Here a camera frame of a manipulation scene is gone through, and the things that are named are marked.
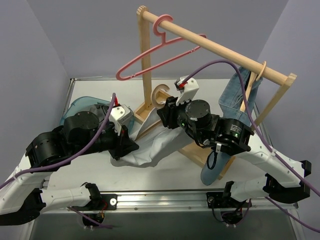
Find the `white garment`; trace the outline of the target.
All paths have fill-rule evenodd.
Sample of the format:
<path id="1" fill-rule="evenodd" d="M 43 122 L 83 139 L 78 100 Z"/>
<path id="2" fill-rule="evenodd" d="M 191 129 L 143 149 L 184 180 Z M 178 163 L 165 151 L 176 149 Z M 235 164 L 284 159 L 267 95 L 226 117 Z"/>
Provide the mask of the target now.
<path id="1" fill-rule="evenodd" d="M 129 137 L 137 143 L 139 149 L 130 152 L 119 160 L 110 158 L 110 163 L 115 167 L 155 167 L 163 158 L 193 142 L 193 139 L 181 127 L 168 129 L 163 127 L 162 124 L 138 139 L 139 134 L 142 134 L 158 120 L 160 120 L 160 117 L 157 114 L 157 109 L 153 108 L 142 125 L 135 123 Z"/>

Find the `beige hanger of white garment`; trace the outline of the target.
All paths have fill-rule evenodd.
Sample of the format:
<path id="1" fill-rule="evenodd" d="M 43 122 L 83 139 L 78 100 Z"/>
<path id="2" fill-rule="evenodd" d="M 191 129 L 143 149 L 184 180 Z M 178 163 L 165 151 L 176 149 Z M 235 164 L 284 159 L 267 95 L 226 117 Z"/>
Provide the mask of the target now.
<path id="1" fill-rule="evenodd" d="M 158 97 L 160 96 L 160 94 L 163 94 L 164 92 L 166 92 L 164 95 L 165 95 L 165 97 L 167 97 L 169 90 L 170 90 L 170 88 L 166 84 L 160 84 L 154 88 L 154 90 L 151 93 L 151 102 L 156 109 L 160 109 L 165 105 L 164 101 L 163 102 L 158 101 Z M 137 140 L 143 138 L 146 134 L 148 134 L 155 127 L 157 127 L 161 124 L 162 124 L 161 120 L 157 120 L 156 122 L 152 123 L 143 132 L 138 133 L 135 140 L 137 141 Z"/>

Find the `grey pleated skirt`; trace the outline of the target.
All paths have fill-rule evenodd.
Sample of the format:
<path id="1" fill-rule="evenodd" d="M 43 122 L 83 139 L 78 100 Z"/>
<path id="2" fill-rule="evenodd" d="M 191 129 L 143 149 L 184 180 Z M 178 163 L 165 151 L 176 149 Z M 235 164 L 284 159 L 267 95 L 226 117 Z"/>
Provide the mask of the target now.
<path id="1" fill-rule="evenodd" d="M 93 104 L 89 106 L 88 111 L 95 114 L 100 122 L 105 119 L 106 112 L 103 104 Z"/>

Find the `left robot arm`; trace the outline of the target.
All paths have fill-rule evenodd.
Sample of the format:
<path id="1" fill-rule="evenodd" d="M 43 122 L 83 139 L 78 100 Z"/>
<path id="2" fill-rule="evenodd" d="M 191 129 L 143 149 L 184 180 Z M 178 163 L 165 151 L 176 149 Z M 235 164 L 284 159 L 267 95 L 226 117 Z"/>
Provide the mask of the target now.
<path id="1" fill-rule="evenodd" d="M 65 208 L 96 210 L 103 205 L 103 197 L 94 183 L 83 183 L 78 188 L 47 190 L 45 178 L 67 165 L 70 157 L 80 153 L 88 155 L 108 151 L 118 160 L 138 150 L 139 145 L 130 139 L 123 125 L 116 133 L 115 124 L 108 121 L 94 143 L 87 144 L 99 129 L 98 116 L 80 111 L 67 117 L 63 125 L 38 135 L 26 148 L 20 164 L 8 178 L 9 184 L 0 189 L 0 224 L 18 226 L 26 224 L 40 214 Z"/>

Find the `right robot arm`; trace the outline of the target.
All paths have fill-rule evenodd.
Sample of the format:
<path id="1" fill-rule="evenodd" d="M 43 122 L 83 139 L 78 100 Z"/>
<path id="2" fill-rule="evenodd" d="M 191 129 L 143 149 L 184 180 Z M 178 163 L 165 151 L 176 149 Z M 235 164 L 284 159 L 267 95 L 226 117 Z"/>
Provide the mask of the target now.
<path id="1" fill-rule="evenodd" d="M 293 204 L 310 197 L 311 189 L 303 179 L 311 174 L 311 163 L 296 161 L 275 149 L 269 149 L 250 127 L 233 118 L 222 118 L 210 112 L 204 100 L 178 104 L 168 97 L 157 108 L 164 127 L 181 128 L 202 149 L 211 149 L 213 158 L 207 167 L 218 165 L 218 155 L 227 154 L 248 161 L 265 175 L 248 181 L 228 181 L 222 193 L 223 203 L 234 206 L 252 198 L 269 197 L 284 204 Z"/>

